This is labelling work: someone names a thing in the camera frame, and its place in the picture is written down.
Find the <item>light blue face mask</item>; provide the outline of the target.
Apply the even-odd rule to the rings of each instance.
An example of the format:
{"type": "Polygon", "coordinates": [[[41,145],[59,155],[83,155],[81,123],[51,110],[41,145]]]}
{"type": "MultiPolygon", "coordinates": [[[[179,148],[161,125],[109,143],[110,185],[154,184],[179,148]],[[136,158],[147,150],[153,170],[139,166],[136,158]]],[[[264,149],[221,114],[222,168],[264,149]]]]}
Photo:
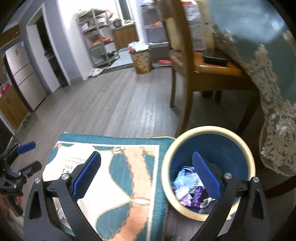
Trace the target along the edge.
{"type": "Polygon", "coordinates": [[[173,182],[173,189],[177,190],[182,186],[189,188],[189,193],[193,193],[199,184],[200,178],[194,167],[182,166],[175,181],[173,182]]]}

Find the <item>teal lace-trimmed tablecloth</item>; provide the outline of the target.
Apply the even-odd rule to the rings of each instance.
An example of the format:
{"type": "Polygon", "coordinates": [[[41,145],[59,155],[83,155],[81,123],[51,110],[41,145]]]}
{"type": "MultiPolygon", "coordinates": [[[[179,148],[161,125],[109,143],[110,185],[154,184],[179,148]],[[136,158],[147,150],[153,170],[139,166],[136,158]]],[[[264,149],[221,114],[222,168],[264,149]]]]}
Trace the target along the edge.
{"type": "Polygon", "coordinates": [[[264,166],[295,175],[295,38],[269,1],[208,1],[216,46],[259,90],[264,166]]]}

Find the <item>purple plastic bottle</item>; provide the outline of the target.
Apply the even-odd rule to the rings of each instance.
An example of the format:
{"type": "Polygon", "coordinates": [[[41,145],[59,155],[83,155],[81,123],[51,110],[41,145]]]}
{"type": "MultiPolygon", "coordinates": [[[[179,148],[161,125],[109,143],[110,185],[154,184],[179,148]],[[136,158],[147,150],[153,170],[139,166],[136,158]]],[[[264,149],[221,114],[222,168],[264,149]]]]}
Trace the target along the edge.
{"type": "Polygon", "coordinates": [[[193,198],[192,198],[192,207],[200,207],[200,204],[203,201],[203,187],[197,186],[197,188],[194,191],[193,198]]]}

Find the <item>wooden kitchen cabinet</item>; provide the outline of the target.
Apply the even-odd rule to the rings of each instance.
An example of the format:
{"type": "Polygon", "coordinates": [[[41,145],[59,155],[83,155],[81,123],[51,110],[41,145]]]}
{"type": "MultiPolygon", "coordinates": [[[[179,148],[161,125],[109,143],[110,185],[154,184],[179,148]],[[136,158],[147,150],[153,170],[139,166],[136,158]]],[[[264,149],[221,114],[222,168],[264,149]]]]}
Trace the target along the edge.
{"type": "Polygon", "coordinates": [[[128,44],[139,41],[135,23],[125,24],[112,30],[116,49],[128,47],[128,44]]]}

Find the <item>wooden dining chair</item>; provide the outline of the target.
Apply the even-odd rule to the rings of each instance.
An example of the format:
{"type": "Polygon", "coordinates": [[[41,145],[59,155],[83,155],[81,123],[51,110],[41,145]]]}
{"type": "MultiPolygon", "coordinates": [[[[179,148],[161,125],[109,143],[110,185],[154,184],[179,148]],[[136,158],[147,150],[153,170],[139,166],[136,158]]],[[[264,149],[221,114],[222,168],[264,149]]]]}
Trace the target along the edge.
{"type": "Polygon", "coordinates": [[[176,75],[179,74],[184,79],[185,106],[181,109],[175,136],[178,137],[187,128],[192,111],[194,92],[201,92],[202,96],[207,97],[213,95],[215,102],[220,102],[224,90],[254,91],[255,96],[250,101],[236,131],[237,135],[241,135],[260,103],[258,88],[233,59],[228,58],[225,67],[207,64],[203,60],[202,52],[193,50],[190,28],[181,1],[156,1],[155,4],[161,14],[166,33],[169,32],[169,25],[173,24],[177,29],[177,37],[181,45],[179,50],[175,50],[171,37],[168,37],[172,76],[171,107],[174,106],[175,102],[176,75]]]}

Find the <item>silver refrigerator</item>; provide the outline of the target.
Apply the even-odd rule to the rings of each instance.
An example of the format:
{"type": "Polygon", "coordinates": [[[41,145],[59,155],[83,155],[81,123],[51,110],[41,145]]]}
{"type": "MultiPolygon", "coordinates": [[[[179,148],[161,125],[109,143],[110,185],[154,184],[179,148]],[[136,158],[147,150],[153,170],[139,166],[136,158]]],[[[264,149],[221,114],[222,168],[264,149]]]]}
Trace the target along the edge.
{"type": "Polygon", "coordinates": [[[46,98],[47,94],[41,85],[22,43],[14,44],[5,56],[21,94],[32,110],[46,98]]]}

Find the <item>blue bin with cream rim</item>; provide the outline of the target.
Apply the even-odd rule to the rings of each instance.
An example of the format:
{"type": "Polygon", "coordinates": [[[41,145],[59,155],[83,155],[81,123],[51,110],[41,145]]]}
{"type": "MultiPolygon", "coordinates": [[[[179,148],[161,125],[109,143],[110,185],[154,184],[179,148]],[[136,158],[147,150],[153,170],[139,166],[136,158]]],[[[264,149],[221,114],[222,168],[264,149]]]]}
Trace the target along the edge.
{"type": "Polygon", "coordinates": [[[192,165],[192,155],[201,152],[210,163],[216,164],[223,172],[231,173],[234,178],[250,180],[256,175],[253,155],[248,145],[234,132],[218,126],[200,126],[190,129],[177,137],[165,153],[161,180],[165,196],[171,206],[183,216],[205,221],[215,203],[207,208],[193,211],[177,200],[172,183],[182,166],[192,165]]]}

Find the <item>white tissue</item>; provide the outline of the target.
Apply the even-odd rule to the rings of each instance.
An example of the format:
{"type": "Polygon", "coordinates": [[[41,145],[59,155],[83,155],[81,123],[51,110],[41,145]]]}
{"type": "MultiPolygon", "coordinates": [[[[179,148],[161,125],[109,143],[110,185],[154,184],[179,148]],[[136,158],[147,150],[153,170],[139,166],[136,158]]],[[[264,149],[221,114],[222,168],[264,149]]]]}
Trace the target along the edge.
{"type": "Polygon", "coordinates": [[[189,193],[189,187],[181,185],[179,187],[176,188],[175,190],[175,196],[178,200],[181,200],[182,198],[184,198],[188,193],[189,193]]]}

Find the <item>grey metal storage shelf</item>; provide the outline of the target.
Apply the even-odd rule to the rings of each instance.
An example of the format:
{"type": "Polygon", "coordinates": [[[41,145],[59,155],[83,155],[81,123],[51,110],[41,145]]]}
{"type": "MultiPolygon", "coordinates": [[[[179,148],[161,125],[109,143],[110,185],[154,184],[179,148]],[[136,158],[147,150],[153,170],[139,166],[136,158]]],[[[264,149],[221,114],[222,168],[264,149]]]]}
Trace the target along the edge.
{"type": "Polygon", "coordinates": [[[86,50],[95,67],[111,65],[118,58],[108,10],[91,8],[76,14],[86,50]]]}

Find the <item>black box on chair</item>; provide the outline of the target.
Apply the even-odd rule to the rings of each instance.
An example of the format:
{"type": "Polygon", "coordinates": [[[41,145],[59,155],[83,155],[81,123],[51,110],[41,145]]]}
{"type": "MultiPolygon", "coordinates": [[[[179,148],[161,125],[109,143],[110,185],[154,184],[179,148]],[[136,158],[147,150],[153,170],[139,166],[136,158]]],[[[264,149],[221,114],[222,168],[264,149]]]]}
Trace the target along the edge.
{"type": "Polygon", "coordinates": [[[228,58],[226,55],[217,50],[204,50],[203,51],[203,61],[206,64],[218,65],[226,67],[228,63],[228,58]]]}

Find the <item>teal patterned floor rug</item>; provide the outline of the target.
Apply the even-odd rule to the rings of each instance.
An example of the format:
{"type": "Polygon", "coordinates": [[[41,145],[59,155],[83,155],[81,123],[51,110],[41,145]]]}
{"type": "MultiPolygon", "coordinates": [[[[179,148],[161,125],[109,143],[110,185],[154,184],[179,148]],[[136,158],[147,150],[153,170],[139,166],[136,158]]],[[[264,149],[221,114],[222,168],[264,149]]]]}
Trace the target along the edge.
{"type": "Polygon", "coordinates": [[[161,167],[173,139],[113,138],[63,133],[43,179],[72,173],[93,152],[101,165],[78,206],[103,240],[163,240],[168,204],[161,167]]]}

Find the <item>white slippers on floor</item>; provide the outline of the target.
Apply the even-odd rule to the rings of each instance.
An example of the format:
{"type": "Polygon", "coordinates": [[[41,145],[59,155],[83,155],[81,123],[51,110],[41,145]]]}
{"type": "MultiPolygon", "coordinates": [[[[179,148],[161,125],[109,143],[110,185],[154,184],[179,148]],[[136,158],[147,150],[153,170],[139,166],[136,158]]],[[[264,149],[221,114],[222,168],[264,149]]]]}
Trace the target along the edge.
{"type": "Polygon", "coordinates": [[[100,68],[93,68],[89,74],[88,74],[88,78],[93,78],[93,77],[97,77],[99,76],[101,73],[103,72],[103,69],[100,68]]]}

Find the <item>orange patterned waste bin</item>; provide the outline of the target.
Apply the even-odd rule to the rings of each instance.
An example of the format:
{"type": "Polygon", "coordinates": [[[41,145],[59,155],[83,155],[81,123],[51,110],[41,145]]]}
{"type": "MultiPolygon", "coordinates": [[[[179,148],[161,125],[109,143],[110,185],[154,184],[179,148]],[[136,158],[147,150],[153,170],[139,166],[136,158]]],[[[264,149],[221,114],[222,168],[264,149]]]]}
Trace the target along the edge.
{"type": "Polygon", "coordinates": [[[128,44],[133,66],[137,74],[147,74],[152,70],[152,61],[149,55],[149,45],[137,41],[128,44]]]}

